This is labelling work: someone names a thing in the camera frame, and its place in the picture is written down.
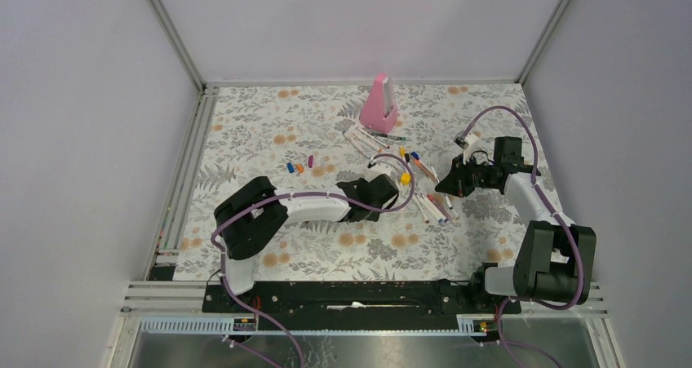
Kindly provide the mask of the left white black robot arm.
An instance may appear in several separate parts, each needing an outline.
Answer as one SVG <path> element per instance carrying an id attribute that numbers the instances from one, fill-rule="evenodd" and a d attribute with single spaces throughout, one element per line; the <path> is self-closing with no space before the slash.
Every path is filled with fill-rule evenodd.
<path id="1" fill-rule="evenodd" d="M 221 202 L 213 212 L 212 243 L 221 249 L 221 299 L 235 312 L 249 308 L 255 284 L 255 257 L 289 224 L 379 220 L 394 208 L 399 189 L 390 166 L 374 164 L 364 177 L 338 182 L 323 191 L 291 192 L 259 176 Z"/>

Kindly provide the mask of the blue capped white marker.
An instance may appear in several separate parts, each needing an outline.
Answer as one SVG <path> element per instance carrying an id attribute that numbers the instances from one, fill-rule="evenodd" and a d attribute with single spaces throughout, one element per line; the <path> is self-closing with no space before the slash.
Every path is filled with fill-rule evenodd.
<path id="1" fill-rule="evenodd" d="M 371 154 L 363 147 L 363 143 L 354 134 L 343 131 L 342 135 L 363 157 L 371 158 Z"/>

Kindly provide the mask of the pink translucent marker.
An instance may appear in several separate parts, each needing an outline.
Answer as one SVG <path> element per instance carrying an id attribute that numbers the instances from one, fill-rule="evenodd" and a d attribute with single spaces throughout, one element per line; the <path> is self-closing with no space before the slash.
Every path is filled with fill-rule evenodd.
<path id="1" fill-rule="evenodd" d="M 446 222 L 453 222 L 455 220 L 455 218 L 450 214 L 450 212 L 444 207 L 444 204 L 439 196 L 428 194 L 427 198 L 444 216 Z"/>

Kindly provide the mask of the dark green marker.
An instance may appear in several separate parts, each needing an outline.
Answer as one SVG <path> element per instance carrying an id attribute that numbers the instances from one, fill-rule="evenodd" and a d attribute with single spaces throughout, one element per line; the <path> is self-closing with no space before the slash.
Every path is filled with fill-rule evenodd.
<path id="1" fill-rule="evenodd" d="M 399 136 L 399 135 L 390 135 L 390 134 L 384 134 L 384 133 L 379 133 L 379 132 L 370 132 L 373 136 L 379 137 L 379 138 L 385 138 L 389 140 L 396 140 L 396 141 L 406 141 L 408 140 L 405 136 Z"/>

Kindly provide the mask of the purple capped white marker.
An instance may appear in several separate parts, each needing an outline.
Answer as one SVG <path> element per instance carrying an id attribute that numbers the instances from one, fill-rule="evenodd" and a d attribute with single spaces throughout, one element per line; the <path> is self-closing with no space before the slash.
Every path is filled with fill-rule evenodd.
<path id="1" fill-rule="evenodd" d="M 434 214 L 434 217 L 436 218 L 437 222 L 440 224 L 446 223 L 446 220 L 444 216 L 437 210 L 437 208 L 428 200 L 427 196 L 422 195 L 421 196 L 422 201 L 425 203 L 425 206 Z"/>

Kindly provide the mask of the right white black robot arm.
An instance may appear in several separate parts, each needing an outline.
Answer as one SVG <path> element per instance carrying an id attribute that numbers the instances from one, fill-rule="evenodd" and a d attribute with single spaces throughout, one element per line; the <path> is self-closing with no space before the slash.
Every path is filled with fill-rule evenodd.
<path id="1" fill-rule="evenodd" d="M 514 265 L 483 264 L 472 275 L 468 302 L 481 313 L 495 307 L 500 297 L 542 301 L 555 309 L 586 302 L 597 237 L 557 211 L 539 193 L 539 176 L 525 163 L 518 137 L 495 139 L 493 157 L 479 162 L 479 136 L 457 137 L 462 153 L 453 158 L 450 172 L 436 186 L 439 193 L 468 198 L 478 188 L 504 195 L 526 226 Z"/>

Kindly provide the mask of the red brown capped marker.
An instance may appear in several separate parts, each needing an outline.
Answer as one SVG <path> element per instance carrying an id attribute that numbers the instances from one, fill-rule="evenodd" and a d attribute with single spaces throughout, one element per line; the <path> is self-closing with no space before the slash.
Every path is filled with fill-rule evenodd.
<path id="1" fill-rule="evenodd" d="M 428 214 L 426 213 L 426 210 L 424 209 L 423 205 L 419 202 L 419 199 L 416 195 L 413 196 L 413 200 L 415 202 L 415 205 L 419 209 L 421 216 L 423 217 L 424 223 L 429 224 L 430 219 L 428 218 Z"/>

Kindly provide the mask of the magenta capped white marker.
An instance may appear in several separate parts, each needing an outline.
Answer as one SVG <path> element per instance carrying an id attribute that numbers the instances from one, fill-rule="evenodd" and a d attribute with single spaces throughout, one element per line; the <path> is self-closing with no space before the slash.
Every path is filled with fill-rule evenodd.
<path id="1" fill-rule="evenodd" d="M 377 143 L 377 144 L 380 145 L 381 147 L 383 147 L 383 148 L 385 148 L 385 149 L 390 149 L 390 146 L 389 146 L 388 144 L 385 144 L 382 140 L 378 140 L 378 139 L 375 138 L 373 135 L 369 134 L 365 129 L 363 129 L 363 128 L 361 128 L 361 127 L 357 127 L 357 129 L 358 129 L 365 137 L 369 138 L 370 140 L 373 140 L 375 143 Z"/>

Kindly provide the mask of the grey white marker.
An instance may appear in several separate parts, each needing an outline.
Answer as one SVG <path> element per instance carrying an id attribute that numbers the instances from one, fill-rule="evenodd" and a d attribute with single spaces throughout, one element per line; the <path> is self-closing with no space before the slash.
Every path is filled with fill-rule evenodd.
<path id="1" fill-rule="evenodd" d="M 459 219 L 459 214 L 454 209 L 452 201 L 450 199 L 450 196 L 446 193 L 441 193 L 441 198 L 444 200 L 444 203 L 446 204 L 446 208 L 450 212 L 450 214 L 453 216 L 453 218 Z"/>

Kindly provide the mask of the orange brown marker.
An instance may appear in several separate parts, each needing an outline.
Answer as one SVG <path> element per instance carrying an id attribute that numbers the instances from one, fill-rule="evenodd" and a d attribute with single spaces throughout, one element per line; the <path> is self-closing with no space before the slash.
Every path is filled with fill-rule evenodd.
<path id="1" fill-rule="evenodd" d="M 422 162 L 421 162 L 420 160 L 418 160 L 418 159 L 414 159 L 414 160 L 413 160 L 413 163 L 414 163 L 414 164 L 415 164 L 415 165 L 416 165 L 416 166 L 417 166 L 417 167 L 418 167 L 418 168 L 419 168 L 419 169 L 420 169 L 420 170 L 421 170 L 421 171 L 422 171 L 433 183 L 437 183 L 437 182 L 438 182 L 437 177 L 435 176 L 435 174 L 434 174 L 424 163 L 422 163 Z"/>

